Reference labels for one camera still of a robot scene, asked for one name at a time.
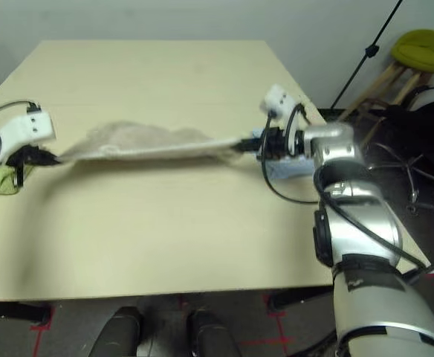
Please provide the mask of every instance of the table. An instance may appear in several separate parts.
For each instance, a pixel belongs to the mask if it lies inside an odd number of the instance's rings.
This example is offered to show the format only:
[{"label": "table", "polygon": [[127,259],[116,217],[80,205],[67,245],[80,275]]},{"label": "table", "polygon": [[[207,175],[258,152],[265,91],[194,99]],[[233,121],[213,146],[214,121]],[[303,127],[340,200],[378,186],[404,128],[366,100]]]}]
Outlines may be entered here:
[{"label": "table", "polygon": [[[260,41],[46,41],[0,86],[0,104],[40,102],[57,135],[47,145],[61,153],[115,120],[246,137],[265,124],[259,103],[274,83],[323,123]],[[317,197],[311,178],[278,187]],[[330,284],[313,211],[272,194],[251,155],[39,168],[19,194],[0,196],[0,300]],[[402,231],[404,248],[427,261]]]}]

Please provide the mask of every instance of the floor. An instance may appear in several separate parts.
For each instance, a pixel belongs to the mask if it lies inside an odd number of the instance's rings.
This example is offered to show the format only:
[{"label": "floor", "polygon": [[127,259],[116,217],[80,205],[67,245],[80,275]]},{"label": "floor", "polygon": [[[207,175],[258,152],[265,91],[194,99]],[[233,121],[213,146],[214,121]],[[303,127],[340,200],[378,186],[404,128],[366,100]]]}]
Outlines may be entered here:
[{"label": "floor", "polygon": [[[378,173],[384,194],[400,202],[392,207],[421,249],[434,259],[434,213],[410,213],[407,178],[402,172]],[[434,185],[422,179],[423,202],[434,203]],[[417,284],[434,311],[434,275]],[[269,313],[269,291],[214,292],[190,295],[67,300],[54,303],[49,329],[36,331],[22,321],[0,318],[0,356],[86,357],[103,324],[121,306],[138,306],[145,316],[144,342],[138,356],[187,356],[184,323],[197,307],[213,310],[234,334],[244,356],[289,356],[334,328],[331,296]],[[328,351],[326,356],[334,355]]]}]

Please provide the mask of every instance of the stool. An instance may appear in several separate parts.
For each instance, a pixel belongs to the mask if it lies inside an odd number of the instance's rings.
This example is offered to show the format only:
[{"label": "stool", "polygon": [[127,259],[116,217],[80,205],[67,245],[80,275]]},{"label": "stool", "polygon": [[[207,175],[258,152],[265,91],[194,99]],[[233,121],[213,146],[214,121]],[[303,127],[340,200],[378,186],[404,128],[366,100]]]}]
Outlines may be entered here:
[{"label": "stool", "polygon": [[395,61],[348,106],[339,116],[339,121],[345,120],[365,99],[382,98],[407,70],[412,71],[412,76],[391,104],[402,103],[415,87],[428,84],[434,74],[434,30],[414,30],[404,34],[392,47],[391,55]]}]

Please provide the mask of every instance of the white wall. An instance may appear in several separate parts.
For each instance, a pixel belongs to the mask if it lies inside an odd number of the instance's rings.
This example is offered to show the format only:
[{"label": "white wall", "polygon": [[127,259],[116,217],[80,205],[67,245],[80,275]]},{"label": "white wall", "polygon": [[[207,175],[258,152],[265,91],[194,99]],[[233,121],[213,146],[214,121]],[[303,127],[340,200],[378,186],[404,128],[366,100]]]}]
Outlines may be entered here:
[{"label": "white wall", "polygon": [[[0,0],[0,83],[42,39],[264,39],[321,107],[331,105],[396,0]],[[340,102],[389,61],[404,32],[434,29],[434,0],[405,0]]]}]

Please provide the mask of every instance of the person's foot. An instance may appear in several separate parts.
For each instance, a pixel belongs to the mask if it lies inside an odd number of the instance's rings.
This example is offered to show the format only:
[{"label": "person's foot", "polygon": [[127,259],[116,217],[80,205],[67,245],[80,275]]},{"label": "person's foot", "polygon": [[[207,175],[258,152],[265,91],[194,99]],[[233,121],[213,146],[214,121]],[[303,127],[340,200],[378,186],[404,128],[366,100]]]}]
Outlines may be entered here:
[{"label": "person's foot", "polygon": [[207,310],[187,317],[187,336],[192,357],[242,357],[228,329]]},{"label": "person's foot", "polygon": [[142,320],[134,306],[118,309],[101,330],[88,357],[136,356]]}]

